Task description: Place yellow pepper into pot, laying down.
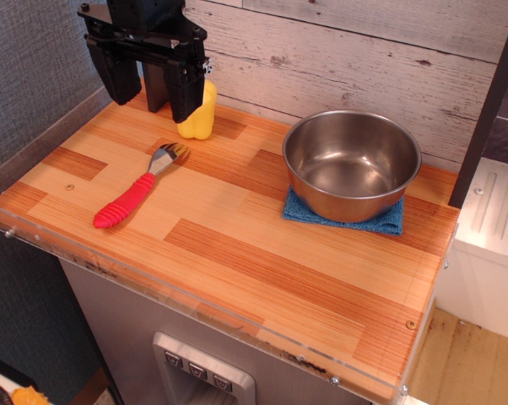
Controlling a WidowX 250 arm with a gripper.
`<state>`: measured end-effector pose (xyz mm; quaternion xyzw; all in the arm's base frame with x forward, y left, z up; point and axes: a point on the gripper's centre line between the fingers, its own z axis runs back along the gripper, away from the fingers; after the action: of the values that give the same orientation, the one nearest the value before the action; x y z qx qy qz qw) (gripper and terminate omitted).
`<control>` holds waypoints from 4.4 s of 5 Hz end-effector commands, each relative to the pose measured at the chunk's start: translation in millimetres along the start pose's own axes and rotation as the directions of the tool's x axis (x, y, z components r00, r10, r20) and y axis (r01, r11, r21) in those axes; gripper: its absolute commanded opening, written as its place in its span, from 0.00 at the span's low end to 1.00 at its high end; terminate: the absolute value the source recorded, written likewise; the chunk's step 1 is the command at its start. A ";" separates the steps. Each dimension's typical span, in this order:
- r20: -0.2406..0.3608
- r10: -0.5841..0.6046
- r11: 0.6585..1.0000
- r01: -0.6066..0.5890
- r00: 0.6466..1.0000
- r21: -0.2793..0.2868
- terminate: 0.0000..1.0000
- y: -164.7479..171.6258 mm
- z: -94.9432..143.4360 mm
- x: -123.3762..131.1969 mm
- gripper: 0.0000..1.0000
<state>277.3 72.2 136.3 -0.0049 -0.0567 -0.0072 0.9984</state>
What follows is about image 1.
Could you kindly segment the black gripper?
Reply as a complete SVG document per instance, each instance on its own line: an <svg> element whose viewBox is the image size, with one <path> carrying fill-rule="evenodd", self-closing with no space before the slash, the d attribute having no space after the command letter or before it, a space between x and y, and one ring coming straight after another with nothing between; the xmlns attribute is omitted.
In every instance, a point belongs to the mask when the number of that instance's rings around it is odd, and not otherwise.
<svg viewBox="0 0 508 405"><path fill-rule="evenodd" d="M184 122L203 102L208 34L184 14L184 1L82 3L86 45L109 96L125 105L142 88L136 61L164 66L172 118Z"/></svg>

